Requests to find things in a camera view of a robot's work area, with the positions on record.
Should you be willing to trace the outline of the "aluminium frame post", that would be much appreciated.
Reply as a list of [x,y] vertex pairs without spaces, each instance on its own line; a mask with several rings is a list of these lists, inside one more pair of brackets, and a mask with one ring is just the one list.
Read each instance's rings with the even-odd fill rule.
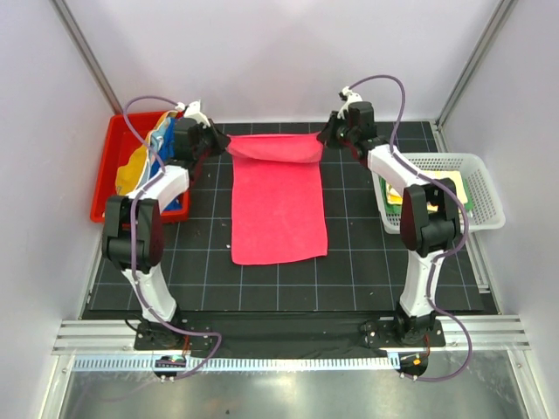
[[81,56],[86,68],[93,77],[94,82],[100,89],[100,92],[114,114],[122,113],[121,101],[117,98],[114,89],[112,88],[107,75],[100,66],[100,62],[96,58],[93,49],[88,43],[86,36],[81,30],[78,21],[73,15],[67,1],[65,0],[52,0],[52,7],[55,10],[60,22],[65,27],[70,39],[72,40],[75,48]]
[[516,4],[518,4],[517,0],[500,0],[497,3],[491,17],[474,46],[472,53],[466,61],[458,80],[454,84],[448,99],[436,119],[436,127],[438,128],[438,131],[441,131],[445,123],[450,119],[452,112],[458,105],[476,72],[481,67],[481,64],[490,51],[494,41],[499,36],[500,31],[510,17]]

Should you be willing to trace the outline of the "right aluminium frame post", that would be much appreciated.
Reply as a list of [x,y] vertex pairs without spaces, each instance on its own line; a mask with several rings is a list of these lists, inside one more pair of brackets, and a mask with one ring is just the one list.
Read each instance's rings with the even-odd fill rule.
[[500,31],[510,17],[516,4],[518,4],[517,0],[500,0],[497,3],[491,17],[474,46],[472,53],[466,61],[458,80],[454,84],[448,99],[436,119],[436,127],[438,128],[438,131],[441,131],[445,123],[450,119],[452,112],[458,105],[476,72],[481,67],[481,64],[490,51],[494,41],[499,36]]

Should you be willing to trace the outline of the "pink towel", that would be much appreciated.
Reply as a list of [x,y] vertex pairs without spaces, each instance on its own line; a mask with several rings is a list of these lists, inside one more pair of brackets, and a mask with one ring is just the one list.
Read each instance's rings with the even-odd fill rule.
[[233,263],[287,264],[328,254],[323,150],[316,133],[231,137]]

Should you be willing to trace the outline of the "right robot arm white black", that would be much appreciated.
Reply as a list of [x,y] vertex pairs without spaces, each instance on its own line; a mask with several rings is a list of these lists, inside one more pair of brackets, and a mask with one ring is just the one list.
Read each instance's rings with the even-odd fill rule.
[[318,140],[328,148],[349,148],[371,174],[383,178],[403,198],[399,235],[408,251],[404,291],[394,316],[394,339],[416,346],[434,330],[439,309],[434,297],[446,254],[462,233],[462,202],[452,179],[431,179],[393,143],[377,135],[371,103],[347,98],[333,111]]

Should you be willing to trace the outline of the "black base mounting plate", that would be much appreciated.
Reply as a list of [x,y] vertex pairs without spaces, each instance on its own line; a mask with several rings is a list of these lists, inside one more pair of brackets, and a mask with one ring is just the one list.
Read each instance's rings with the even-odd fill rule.
[[182,350],[208,354],[222,335],[218,358],[345,359],[384,355],[389,351],[426,352],[445,346],[441,322],[417,328],[406,336],[392,312],[184,312],[183,337],[164,326],[135,327],[134,349]]

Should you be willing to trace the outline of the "red plastic bin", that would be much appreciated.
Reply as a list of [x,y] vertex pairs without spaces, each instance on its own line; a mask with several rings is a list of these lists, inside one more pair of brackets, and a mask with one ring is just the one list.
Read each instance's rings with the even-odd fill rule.
[[[129,119],[139,134],[145,136],[162,114],[163,111],[131,113]],[[90,211],[90,219],[93,223],[104,223],[106,201],[108,197],[116,194],[117,169],[128,162],[130,155],[140,145],[122,115],[115,115],[109,120]],[[185,192],[177,199],[181,208],[163,211],[163,223],[187,221],[190,206],[189,192]]]

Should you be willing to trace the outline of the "white perforated plastic basket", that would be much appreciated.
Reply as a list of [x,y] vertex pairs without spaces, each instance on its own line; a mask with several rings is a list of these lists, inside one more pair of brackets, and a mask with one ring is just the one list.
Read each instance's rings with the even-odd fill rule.
[[469,233],[497,230],[506,222],[503,207],[485,163],[473,154],[404,153],[422,170],[459,171],[467,193]]

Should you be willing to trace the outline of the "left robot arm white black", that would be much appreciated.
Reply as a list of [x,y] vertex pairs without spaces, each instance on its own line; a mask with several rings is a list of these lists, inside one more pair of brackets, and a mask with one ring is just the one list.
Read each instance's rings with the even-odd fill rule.
[[156,162],[134,188],[107,199],[102,232],[102,255],[131,284],[141,306],[135,326],[136,345],[175,349],[188,338],[219,346],[222,336],[212,331],[187,330],[183,315],[168,288],[162,267],[162,213],[187,192],[204,161],[222,154],[229,138],[204,116],[176,118],[170,114],[160,127],[172,132],[169,155],[162,156],[164,139],[151,133],[143,138],[146,163]]

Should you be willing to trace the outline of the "blue towel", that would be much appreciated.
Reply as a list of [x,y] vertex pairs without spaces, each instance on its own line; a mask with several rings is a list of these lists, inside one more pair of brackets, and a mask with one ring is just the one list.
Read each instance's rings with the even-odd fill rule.
[[[150,145],[157,150],[157,155],[161,157],[163,162],[167,162],[175,156],[174,152],[174,126],[176,119],[173,117],[166,117],[164,121],[155,128],[149,135]],[[153,157],[152,153],[149,152],[150,157],[150,174],[149,177],[153,177],[159,171],[161,164],[156,158]],[[176,196],[165,208],[163,212],[169,212],[174,210],[180,210],[182,208],[179,196]]]

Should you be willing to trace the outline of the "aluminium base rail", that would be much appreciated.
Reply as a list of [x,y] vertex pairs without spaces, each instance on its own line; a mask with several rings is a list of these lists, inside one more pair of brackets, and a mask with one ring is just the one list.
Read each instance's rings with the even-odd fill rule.
[[[475,350],[529,350],[528,336],[517,315],[463,315]],[[55,354],[130,352],[135,334],[122,320],[68,320],[58,332]]]

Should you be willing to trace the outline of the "black grid mat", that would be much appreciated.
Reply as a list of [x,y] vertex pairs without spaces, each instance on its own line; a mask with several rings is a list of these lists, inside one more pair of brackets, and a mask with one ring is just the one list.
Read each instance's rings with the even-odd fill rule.
[[[347,148],[326,149],[321,183],[328,254],[292,264],[234,264],[231,259],[233,166],[208,159],[190,189],[189,218],[164,227],[162,271],[184,311],[392,311],[404,288],[406,249],[388,234],[371,175]],[[460,313],[496,314],[493,295],[476,278],[464,247],[447,258],[437,305]],[[84,319],[124,319],[141,310],[134,290],[112,264],[99,262]]]

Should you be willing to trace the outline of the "orange mustard towel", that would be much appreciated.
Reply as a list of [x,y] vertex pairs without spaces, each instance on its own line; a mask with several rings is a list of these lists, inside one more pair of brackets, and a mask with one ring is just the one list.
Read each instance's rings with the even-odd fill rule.
[[[157,128],[166,117],[169,116],[176,118],[176,115],[176,111],[163,112],[155,126],[151,128],[145,136],[142,134],[140,134],[140,136],[143,140],[149,140],[151,132]],[[148,149],[141,143],[141,145],[130,155],[128,162],[117,169],[115,179],[116,195],[124,196],[132,192],[135,188],[144,185],[147,180],[150,179],[150,163],[151,161],[148,155]]]

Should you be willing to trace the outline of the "left aluminium frame post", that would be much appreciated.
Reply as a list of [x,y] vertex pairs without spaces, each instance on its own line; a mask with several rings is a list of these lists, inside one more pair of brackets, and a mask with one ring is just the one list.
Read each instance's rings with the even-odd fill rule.
[[70,39],[72,40],[75,48],[81,56],[86,68],[93,77],[94,82],[100,89],[100,92],[114,114],[122,113],[121,101],[117,98],[114,89],[112,88],[107,75],[100,66],[100,62],[96,58],[93,49],[88,43],[86,36],[81,30],[78,21],[73,15],[67,1],[65,0],[52,0],[52,7],[55,10],[60,22],[65,27]]

